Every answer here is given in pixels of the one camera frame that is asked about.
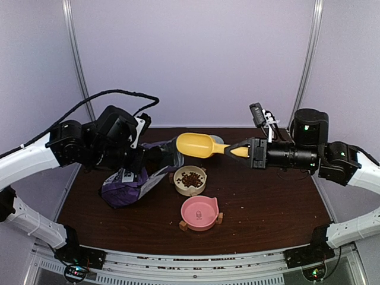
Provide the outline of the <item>purple puppy food bag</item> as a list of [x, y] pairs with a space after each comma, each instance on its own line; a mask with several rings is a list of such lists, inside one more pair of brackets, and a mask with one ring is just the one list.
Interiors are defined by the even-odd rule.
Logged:
[[143, 143], [143, 167], [138, 172], [120, 168], [103, 182], [99, 196], [112, 208], [123, 208], [140, 200], [168, 173], [184, 165], [184, 156], [178, 152], [176, 140], [173, 137], [167, 141]]

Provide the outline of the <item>yellow plastic scoop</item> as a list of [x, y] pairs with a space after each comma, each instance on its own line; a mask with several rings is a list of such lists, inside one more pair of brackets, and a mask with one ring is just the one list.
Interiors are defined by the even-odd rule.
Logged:
[[237, 157], [247, 159], [250, 157], [248, 147], [233, 147], [232, 145], [217, 143], [216, 140], [207, 134], [186, 132], [180, 134], [176, 139], [178, 152], [185, 156], [207, 159], [215, 154], [232, 154]]

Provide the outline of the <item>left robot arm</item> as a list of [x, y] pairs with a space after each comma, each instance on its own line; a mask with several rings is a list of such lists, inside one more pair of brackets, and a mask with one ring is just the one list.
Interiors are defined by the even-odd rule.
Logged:
[[31, 209], [11, 185], [36, 173], [75, 163], [87, 170], [124, 168], [137, 172], [145, 152], [138, 141], [150, 124], [146, 113], [132, 116], [108, 106], [94, 122], [60, 122], [34, 142], [1, 157], [1, 221], [12, 223], [54, 249], [62, 248], [73, 264], [81, 263], [86, 255], [78, 245], [76, 231]]

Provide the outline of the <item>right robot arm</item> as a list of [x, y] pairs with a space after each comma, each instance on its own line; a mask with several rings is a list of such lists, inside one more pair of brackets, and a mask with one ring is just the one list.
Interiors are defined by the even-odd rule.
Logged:
[[[379, 193], [379, 162], [358, 146], [328, 142], [328, 127], [327, 113], [299, 109], [291, 123], [291, 141], [269, 142], [252, 137], [226, 147], [223, 153], [250, 169], [302, 169], [342, 186]], [[315, 228], [304, 256], [310, 262], [317, 262], [327, 253], [327, 246], [335, 249], [377, 234], [378, 209], [342, 223]]]

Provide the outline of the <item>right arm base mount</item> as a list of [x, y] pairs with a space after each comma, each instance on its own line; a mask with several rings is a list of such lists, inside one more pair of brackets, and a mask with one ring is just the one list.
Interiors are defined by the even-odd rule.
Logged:
[[314, 228], [308, 245], [287, 249], [283, 252], [287, 268], [300, 268], [303, 277], [313, 284], [322, 283], [336, 270], [341, 258], [339, 248], [338, 261], [332, 270], [327, 267], [327, 261], [335, 257], [335, 250], [327, 244], [327, 229], [329, 224]]

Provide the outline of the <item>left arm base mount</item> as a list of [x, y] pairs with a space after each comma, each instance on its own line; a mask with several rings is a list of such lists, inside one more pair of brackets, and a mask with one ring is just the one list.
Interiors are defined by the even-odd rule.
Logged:
[[105, 263], [106, 252], [99, 249], [86, 248], [79, 244], [77, 232], [70, 226], [66, 230], [66, 244], [59, 248], [50, 248], [54, 257], [64, 265], [64, 278], [72, 284], [86, 279], [91, 269], [101, 270]]

